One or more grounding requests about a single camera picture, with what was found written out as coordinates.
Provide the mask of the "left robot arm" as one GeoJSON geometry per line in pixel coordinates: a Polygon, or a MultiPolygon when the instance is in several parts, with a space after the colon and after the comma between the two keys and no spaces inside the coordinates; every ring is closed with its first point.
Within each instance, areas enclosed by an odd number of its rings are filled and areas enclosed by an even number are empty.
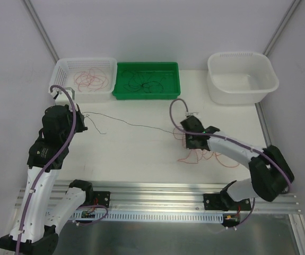
{"type": "Polygon", "coordinates": [[[0,238],[0,249],[22,254],[53,254],[59,234],[79,207],[93,204],[92,184],[74,180],[65,196],[46,216],[54,183],[69,153],[68,146],[75,133],[88,128],[78,105],[55,105],[47,108],[42,129],[29,150],[28,177],[21,211],[9,234],[0,238]]]}

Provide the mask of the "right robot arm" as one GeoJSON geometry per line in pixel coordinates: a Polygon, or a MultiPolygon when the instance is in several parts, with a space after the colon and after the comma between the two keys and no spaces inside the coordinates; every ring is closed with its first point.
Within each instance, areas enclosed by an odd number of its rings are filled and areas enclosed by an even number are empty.
{"type": "Polygon", "coordinates": [[[232,181],[220,193],[209,199],[210,206],[228,211],[249,198],[272,202],[279,194],[290,189],[294,181],[284,156],[276,146],[253,147],[227,136],[220,129],[204,128],[201,121],[190,115],[181,121],[185,131],[186,147],[223,154],[249,170],[250,177],[232,181]]]}

